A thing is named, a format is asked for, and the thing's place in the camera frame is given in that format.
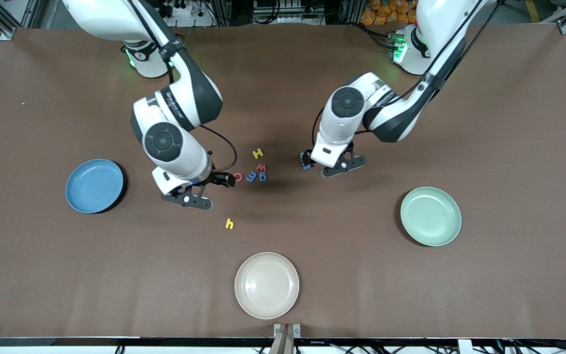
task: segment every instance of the black cable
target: black cable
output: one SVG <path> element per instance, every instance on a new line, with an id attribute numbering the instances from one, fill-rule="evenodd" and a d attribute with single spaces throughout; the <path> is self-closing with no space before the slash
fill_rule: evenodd
<path id="1" fill-rule="evenodd" d="M 397 349 L 393 352 L 393 354 L 397 354 L 400 350 L 402 350 L 403 348 L 407 347 L 408 345 L 404 345 L 403 347 L 397 348 Z"/>
<path id="2" fill-rule="evenodd" d="M 128 4 L 130 4 L 130 6 L 132 7 L 132 9 L 135 12 L 135 15 L 137 16 L 137 18 L 139 18 L 139 22 L 141 22 L 141 24 L 143 25 L 143 27 L 145 28 L 145 31 L 148 32 L 148 36 L 150 36 L 152 42 L 157 46 L 157 48 L 160 50 L 161 49 L 161 45 L 159 44 L 159 40 L 157 40 L 157 38 L 154 36 L 154 34 L 152 33 L 152 30 L 150 29 L 150 27 L 148 26 L 148 24 L 145 22 L 145 20 L 143 19 L 143 16 L 141 15 L 141 13 L 139 12 L 139 9 L 137 9 L 137 7 L 135 6 L 135 4 L 132 2 L 132 0 L 128 0 Z"/>
<path id="3" fill-rule="evenodd" d="M 530 350 L 534 354 L 541 354 L 541 352 L 537 351 L 535 348 L 529 347 L 527 345 L 524 345 L 524 347 L 528 348 L 528 350 Z"/>
<path id="4" fill-rule="evenodd" d="M 458 33 L 460 33 L 460 30 L 462 30 L 462 27 L 464 27 L 468 20 L 470 18 L 472 18 L 475 13 L 476 10 L 479 7 L 479 4 L 481 4 L 483 0 L 480 0 L 478 2 L 478 4 L 476 4 L 475 7 L 473 7 L 472 11 L 469 13 L 469 16 L 467 16 L 467 18 L 464 19 L 464 21 L 462 22 L 462 25 L 460 25 L 460 27 L 458 27 L 458 30 L 456 30 L 456 32 L 451 36 L 451 38 L 449 38 L 449 40 L 447 41 L 447 43 L 445 43 L 445 45 L 442 47 L 442 49 L 438 52 L 438 55 L 436 56 L 436 58 L 434 58 L 434 60 L 431 61 L 431 64 L 429 65 L 429 67 L 427 67 L 427 70 L 425 70 L 425 72 L 423 72 L 423 74 L 421 75 L 421 77 L 418 79 L 418 81 L 416 81 L 416 83 L 409 88 L 409 90 L 405 91 L 403 94 L 400 94 L 399 96 L 394 97 L 393 99 L 391 99 L 390 101 L 388 101 L 385 105 L 391 105 L 393 103 L 395 103 L 396 101 L 399 101 L 400 99 L 402 99 L 404 96 L 406 96 L 407 94 L 409 94 L 410 92 L 412 92 L 413 89 L 415 89 L 415 87 L 418 86 L 418 84 L 421 83 L 421 81 L 427 76 L 427 73 L 429 73 L 429 70 L 434 66 L 434 64 L 436 63 L 436 60 L 438 60 L 438 58 L 440 58 L 440 55 L 447 49 L 447 47 L 449 46 L 449 43 L 451 43 L 453 41 L 453 39 L 455 39 L 455 36 L 458 35 Z M 456 65 L 453 66 L 453 68 L 451 69 L 450 72 L 452 72 L 453 70 L 455 70 Z"/>
<path id="5" fill-rule="evenodd" d="M 486 28 L 486 26 L 488 26 L 488 23 L 490 22 L 490 20 L 492 20 L 492 16 L 494 16 L 494 14 L 497 12 L 497 9 L 499 9 L 499 7 L 501 6 L 502 1 L 498 0 L 497 4 L 495 5 L 495 8 L 492 10 L 492 12 L 490 13 L 490 15 L 488 16 L 488 18 L 486 19 L 486 21 L 483 23 L 483 25 L 481 26 L 481 29 L 478 31 L 478 34 L 476 34 L 476 36 L 473 38 L 473 40 L 469 43 L 469 47 L 467 47 L 467 49 L 464 50 L 464 52 L 462 53 L 462 55 L 458 58 L 458 61 L 455 62 L 455 65 L 453 66 L 453 68 L 449 71 L 449 74 L 447 74 L 447 78 L 449 76 L 451 76 L 451 74 L 453 73 L 453 71 L 455 70 L 456 67 L 458 67 L 458 64 L 460 62 L 462 62 L 462 59 L 464 59 L 464 56 L 469 52 L 469 50 L 471 50 L 471 47 L 473 47 L 474 43 L 478 40 L 481 32 L 483 32 L 483 29 Z"/>
<path id="6" fill-rule="evenodd" d="M 324 111 L 324 106 L 323 108 L 320 108 L 320 112 L 318 112 L 318 115 L 316 116 L 316 120 L 314 120 L 314 125 L 311 128 L 311 146 L 316 145 L 316 138 L 314 137 L 314 134 L 316 134 L 316 124 L 318 123 L 318 119 L 320 118 L 320 115 L 322 114 L 323 111 Z"/>
<path id="7" fill-rule="evenodd" d="M 352 25 L 357 27 L 358 29 L 368 33 L 368 34 L 372 34 L 373 36 L 378 36 L 378 37 L 383 37 L 383 38 L 388 38 L 388 34 L 385 33 L 379 33 L 379 32 L 375 32 L 373 30 L 369 30 L 366 28 L 366 26 L 364 26 L 363 23 L 357 23 L 357 22 L 347 22 L 344 23 L 345 25 Z"/>
<path id="8" fill-rule="evenodd" d="M 211 9 L 211 7 L 209 7 L 209 3 L 204 1 L 204 6 L 206 6 L 206 9 L 209 11 L 209 13 L 211 14 L 211 18 L 214 18 L 215 22 L 216 22 L 216 26 L 220 27 L 220 23 L 222 23 L 222 21 L 220 21 L 220 18 L 223 18 L 224 20 L 227 20 L 229 22 L 231 22 L 230 18 L 226 18 L 224 16 L 220 16 L 217 13 L 214 13 L 213 10 Z"/>
<path id="9" fill-rule="evenodd" d="M 281 0 L 273 0 L 273 1 L 274 3 L 272 3 L 272 14 L 270 15 L 270 18 L 265 20 L 265 22 L 259 22 L 258 20 L 255 20 L 255 23 L 258 23 L 259 25 L 268 25 L 274 22 L 274 20 L 276 20 L 277 17 L 279 17 L 279 13 L 281 11 Z"/>
<path id="10" fill-rule="evenodd" d="M 231 147 L 231 149 L 233 150 L 233 162 L 231 164 L 227 165 L 227 166 L 224 166 L 224 167 L 219 168 L 219 169 L 214 170 L 214 171 L 215 172 L 223 172 L 223 171 L 226 171 L 226 170 L 233 168 L 233 166 L 235 166 L 235 164 L 237 163 L 237 149 L 235 148 L 235 145 L 233 145 L 233 143 L 231 143 L 231 141 L 229 139 L 227 139 L 224 135 L 216 132 L 215 130 L 213 130 L 209 127 L 206 127 L 204 125 L 201 125 L 201 127 L 204 128 L 205 130 L 208 130 L 209 132 L 211 132 L 215 135 L 218 135 L 218 137 L 222 138 L 222 140 L 225 141 Z"/>
<path id="11" fill-rule="evenodd" d="M 145 28 L 145 31 L 148 33 L 148 36 L 150 36 L 152 42 L 154 43 L 154 45 L 157 46 L 157 49 L 161 49 L 161 45 L 159 43 L 159 40 L 155 37 L 154 33 L 152 32 L 152 30 L 150 29 L 150 27 L 148 26 L 147 22 L 145 22 L 145 20 L 143 19 L 143 16 L 141 15 L 141 13 L 139 12 L 139 9 L 137 9 L 137 7 L 135 6 L 135 4 L 132 2 L 132 0 L 128 0 L 128 4 L 130 4 L 130 6 L 132 7 L 132 9 L 135 12 L 135 15 L 137 16 L 137 18 L 139 18 L 139 22 L 141 22 L 141 24 L 143 25 L 143 27 Z M 171 70 L 171 67 L 169 65 L 168 62 L 166 62 L 166 68 L 167 68 L 167 74 L 169 75 L 169 83 L 172 84 L 173 83 L 173 71 Z"/>
<path id="12" fill-rule="evenodd" d="M 370 130 L 366 130 L 366 131 L 362 130 L 360 132 L 355 132 L 355 134 L 357 134 L 357 133 L 361 134 L 361 133 L 366 133 L 366 132 L 370 132 Z M 423 347 L 431 350 L 432 352 L 436 352 L 436 354 L 444 354 L 443 352 L 440 352 L 440 347 L 438 347 L 438 349 L 434 349 L 432 347 L 427 347 L 427 345 L 424 345 Z"/>
<path id="13" fill-rule="evenodd" d="M 368 351 L 368 349 L 362 347 L 361 345 L 356 345 L 356 346 L 354 346 L 354 347 L 348 348 L 348 350 L 346 350 L 346 351 L 344 352 L 344 354 L 353 354 L 353 349 L 355 349 L 355 348 L 362 348 L 362 350 L 364 350 L 364 352 L 366 352 L 366 354 L 370 354 L 370 352 Z"/>

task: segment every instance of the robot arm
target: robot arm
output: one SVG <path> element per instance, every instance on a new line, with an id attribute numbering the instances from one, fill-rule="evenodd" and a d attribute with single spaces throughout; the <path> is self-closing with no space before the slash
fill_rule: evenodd
<path id="1" fill-rule="evenodd" d="M 152 175 L 162 198 L 186 207 L 211 208 L 212 202 L 202 197 L 205 184 L 232 187 L 234 177 L 214 170 L 209 153 L 189 130 L 218 118 L 222 95 L 215 83 L 200 70 L 184 45 L 147 2 L 63 2 L 88 33 L 106 40 L 121 40 L 128 49 L 147 48 L 149 55 L 144 56 L 142 51 L 133 52 L 133 56 L 140 59 L 135 64 L 139 72 L 142 67 L 146 72 L 154 71 L 150 68 L 159 69 L 162 64 L 164 74 L 166 62 L 173 63 L 180 78 L 136 101 L 130 123 L 143 150 L 158 166 Z M 197 195 L 191 193 L 192 186 L 200 188 Z"/>
<path id="2" fill-rule="evenodd" d="M 402 47 L 395 53 L 396 62 L 404 69 L 413 67 L 412 62 L 420 66 L 422 60 L 426 60 L 427 67 L 411 95 L 408 98 L 397 96 L 371 72 L 344 83 L 327 101 L 316 144 L 303 155 L 303 163 L 308 164 L 311 159 L 323 164 L 326 177 L 362 167 L 366 159 L 353 155 L 352 144 L 360 123 L 385 143 L 396 143 L 406 137 L 458 62 L 474 15 L 492 2 L 494 0 L 460 0 L 458 3 L 420 0 L 418 27 L 411 25 L 406 31 L 410 36 L 403 38 Z M 408 42 L 413 49 L 407 50 Z M 351 154 L 350 159 L 344 157 L 346 152 Z"/>

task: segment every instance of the table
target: table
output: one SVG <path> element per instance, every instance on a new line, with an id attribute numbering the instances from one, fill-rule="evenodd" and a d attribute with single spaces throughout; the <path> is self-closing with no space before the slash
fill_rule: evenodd
<path id="1" fill-rule="evenodd" d="M 367 165 L 331 179 L 298 161 L 330 94 L 369 70 L 397 92 L 416 78 L 355 27 L 193 29 L 187 47 L 224 97 L 210 127 L 239 150 L 232 172 L 265 163 L 269 175 L 207 188 L 211 211 L 160 199 L 129 119 L 167 79 L 140 77 L 120 45 L 41 29 L 0 45 L 0 336 L 262 336 L 301 323 L 314 337 L 566 337 L 566 36 L 555 25 L 490 26 L 411 135 L 356 137 Z M 231 159 L 217 137 L 194 135 L 216 163 Z M 97 157 L 123 166 L 128 192 L 83 215 L 64 186 Z M 462 210 L 447 246 L 415 244 L 397 217 L 424 185 Z M 233 293 L 261 251 L 301 278 L 296 305 L 273 321 Z"/>

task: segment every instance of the floor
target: floor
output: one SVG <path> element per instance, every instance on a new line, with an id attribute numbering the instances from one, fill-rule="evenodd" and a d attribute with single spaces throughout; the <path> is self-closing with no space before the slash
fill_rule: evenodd
<path id="1" fill-rule="evenodd" d="M 26 2 L 27 0 L 10 0 L 10 2 Z M 536 13 L 538 18 L 544 19 L 550 16 L 556 10 L 556 6 L 549 2 L 549 0 L 507 0 L 506 3 L 500 7 L 498 13 L 492 18 L 491 23 L 528 23 L 532 22 L 532 18 L 528 7 L 534 4 L 534 11 L 532 16 Z M 48 6 L 45 7 L 41 27 L 48 29 L 79 29 L 76 22 L 70 16 L 69 12 L 64 8 L 60 0 L 48 0 Z M 476 17 L 475 23 L 483 23 L 488 17 L 493 6 L 487 7 L 482 10 Z"/>

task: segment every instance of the cable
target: cable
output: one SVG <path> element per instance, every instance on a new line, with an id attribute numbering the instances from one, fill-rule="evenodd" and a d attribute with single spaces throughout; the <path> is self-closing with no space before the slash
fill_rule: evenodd
<path id="1" fill-rule="evenodd" d="M 358 29 L 368 33 L 368 34 L 372 34 L 374 36 L 378 36 L 378 37 L 383 37 L 383 38 L 388 38 L 388 34 L 385 33 L 379 33 L 379 32 L 375 32 L 373 30 L 369 30 L 366 28 L 366 26 L 364 26 L 364 24 L 362 23 L 357 23 L 357 22 L 347 22 L 344 23 L 345 25 L 353 25 L 355 27 L 357 27 Z"/>
<path id="2" fill-rule="evenodd" d="M 233 162 L 227 166 L 224 166 L 222 168 L 218 168 L 217 170 L 213 170 L 214 172 L 224 172 L 226 170 L 229 170 L 231 168 L 233 168 L 233 166 L 235 166 L 235 164 L 237 163 L 237 149 L 235 148 L 235 145 L 233 145 L 233 143 L 231 143 L 231 141 L 229 139 L 227 139 L 224 135 L 216 132 L 215 130 L 209 128 L 209 127 L 205 127 L 204 125 L 201 125 L 202 128 L 204 128 L 205 130 L 208 130 L 209 132 L 218 135 L 218 137 L 220 137 L 223 141 L 225 141 L 233 150 Z"/>
<path id="3" fill-rule="evenodd" d="M 281 0 L 273 0 L 273 1 L 276 2 L 272 4 L 272 14 L 270 15 L 270 18 L 268 20 L 265 20 L 265 22 L 259 22 L 258 20 L 255 20 L 255 23 L 258 23 L 259 25 L 267 25 L 274 22 L 274 20 L 276 20 L 276 18 L 279 17 L 279 13 L 281 11 Z"/>
<path id="4" fill-rule="evenodd" d="M 346 351 L 344 352 L 344 354 L 353 354 L 353 349 L 355 349 L 355 348 L 361 348 L 362 350 L 364 350 L 364 352 L 366 352 L 366 354 L 370 354 L 370 352 L 368 351 L 368 349 L 362 347 L 361 345 L 356 345 L 356 346 L 354 346 L 354 347 L 348 348 L 348 350 L 346 350 Z"/>
<path id="5" fill-rule="evenodd" d="M 182 39 L 182 45 L 184 45 L 185 47 L 187 47 L 187 39 L 189 39 L 189 34 L 191 33 L 191 29 L 193 29 L 193 27 L 189 27 L 189 29 L 187 30 L 187 34 L 185 34 L 185 38 Z"/>
<path id="6" fill-rule="evenodd" d="M 211 7 L 209 6 L 208 2 L 205 1 L 204 6 L 206 6 L 207 10 L 209 10 L 209 13 L 211 14 L 211 18 L 213 18 L 215 20 L 217 27 L 220 27 L 220 23 L 223 23 L 222 21 L 220 21 L 220 18 L 223 18 L 224 20 L 231 22 L 230 18 L 226 18 L 224 16 L 220 17 L 220 16 L 218 16 L 217 13 L 214 13 L 213 10 L 211 9 Z"/>
<path id="7" fill-rule="evenodd" d="M 314 120 L 314 125 L 311 128 L 311 146 L 316 145 L 316 138 L 314 137 L 314 134 L 316 133 L 316 124 L 318 123 L 318 118 L 320 117 L 323 111 L 324 111 L 324 106 L 323 108 L 320 108 L 320 112 L 318 112 L 318 115 L 316 116 L 316 120 Z"/>
<path id="8" fill-rule="evenodd" d="M 494 14 L 497 12 L 497 10 L 499 9 L 499 7 L 501 6 L 502 1 L 499 0 L 497 2 L 497 4 L 495 5 L 495 8 L 492 10 L 492 12 L 490 13 L 490 15 L 488 16 L 488 18 L 486 19 L 486 21 L 483 23 L 483 25 L 481 26 L 481 29 L 478 31 L 478 34 L 476 34 L 476 36 L 473 38 L 473 40 L 469 43 L 469 47 L 467 47 L 467 49 L 464 50 L 464 52 L 462 53 L 462 55 L 458 58 L 458 61 L 455 62 L 455 65 L 453 66 L 453 68 L 449 71 L 449 74 L 447 74 L 447 78 L 449 76 L 451 76 L 451 74 L 453 73 L 453 71 L 455 70 L 456 67 L 458 67 L 458 64 L 460 62 L 462 62 L 462 59 L 464 59 L 464 56 L 469 52 L 469 50 L 471 50 L 471 47 L 473 47 L 474 43 L 478 40 L 481 32 L 483 32 L 483 29 L 486 28 L 486 26 L 488 26 L 488 23 L 490 22 L 490 20 L 492 20 L 492 16 L 494 16 Z"/>
<path id="9" fill-rule="evenodd" d="M 135 12 L 135 15 L 137 16 L 137 18 L 139 18 L 139 22 L 141 22 L 141 24 L 143 25 L 143 27 L 145 28 L 145 31 L 148 33 L 148 36 L 150 36 L 152 42 L 154 43 L 154 45 L 157 46 L 157 49 L 161 49 L 161 45 L 159 43 L 159 40 L 156 38 L 156 36 L 154 35 L 154 33 L 152 32 L 152 30 L 150 29 L 150 27 L 148 26 L 148 23 L 143 19 L 143 16 L 141 15 L 141 13 L 139 12 L 139 9 L 137 9 L 137 7 L 135 6 L 135 4 L 132 2 L 132 0 L 128 0 L 128 4 L 130 4 L 130 6 L 132 7 L 133 11 Z M 173 71 L 171 70 L 171 67 L 169 66 L 169 63 L 166 62 L 166 68 L 167 68 L 167 74 L 169 75 L 169 83 L 172 84 L 173 83 Z"/>
<path id="10" fill-rule="evenodd" d="M 528 350 L 530 350 L 534 354 L 541 354 L 541 352 L 537 351 L 535 348 L 528 347 L 527 345 L 524 345 L 524 347 L 528 348 Z"/>
<path id="11" fill-rule="evenodd" d="M 442 49 L 438 52 L 438 55 L 436 56 L 436 58 L 434 58 L 434 59 L 431 61 L 431 64 L 429 65 L 429 67 L 427 67 L 427 70 L 425 70 L 425 72 L 423 72 L 423 74 L 422 74 L 421 77 L 418 79 L 418 81 L 416 81 L 416 83 L 415 83 L 412 87 L 410 87 L 409 90 L 405 91 L 403 94 L 400 94 L 399 96 L 396 96 L 396 97 L 394 97 L 393 99 L 391 99 L 390 101 L 388 101 L 388 102 L 385 104 L 386 106 L 387 106 L 387 105 L 391 105 L 391 104 L 395 103 L 396 101 L 402 99 L 404 96 L 406 96 L 407 94 L 409 94 L 410 92 L 412 92 L 412 90 L 415 89 L 415 87 L 417 87 L 418 84 L 421 83 L 421 81 L 425 78 L 425 76 L 427 75 L 427 73 L 429 73 L 429 70 L 430 70 L 430 69 L 434 66 L 434 64 L 436 63 L 436 60 L 438 60 L 438 58 L 440 58 L 440 55 L 447 49 L 447 47 L 449 46 L 449 43 L 451 43 L 451 42 L 453 41 L 453 39 L 455 39 L 455 36 L 457 36 L 458 33 L 460 33 L 460 31 L 462 30 L 462 27 L 464 27 L 464 26 L 467 24 L 468 20 L 469 20 L 470 18 L 472 18 L 472 17 L 475 15 L 476 10 L 478 9 L 478 6 L 481 4 L 482 1 L 483 1 L 483 0 L 480 0 L 480 1 L 478 2 L 478 4 L 476 4 L 476 6 L 473 7 L 472 11 L 469 13 L 469 16 L 467 16 L 467 18 L 464 19 L 464 21 L 462 22 L 462 25 L 460 25 L 460 27 L 458 27 L 458 30 L 456 30 L 456 32 L 451 36 L 451 38 L 449 38 L 449 40 L 445 43 L 445 45 L 442 47 Z M 453 69 L 451 69 L 450 72 L 452 72 L 453 70 L 455 70 L 455 67 L 456 67 L 456 65 L 453 66 Z"/>
<path id="12" fill-rule="evenodd" d="M 152 30 L 150 29 L 150 27 L 148 26 L 148 23 L 145 22 L 145 20 L 143 19 L 143 16 L 141 15 L 141 13 L 139 12 L 139 9 L 137 9 L 137 7 L 135 6 L 135 4 L 132 2 L 132 0 L 128 0 L 128 4 L 130 4 L 130 6 L 132 7 L 132 9 L 135 11 L 135 15 L 137 16 L 137 18 L 139 18 L 139 22 L 141 22 L 141 24 L 143 25 L 143 27 L 145 28 L 145 31 L 148 32 L 148 36 L 150 36 L 152 42 L 157 46 L 157 48 L 160 50 L 161 49 L 161 45 L 159 44 L 159 40 L 157 40 L 157 38 L 154 36 L 154 34 L 152 33 Z"/>

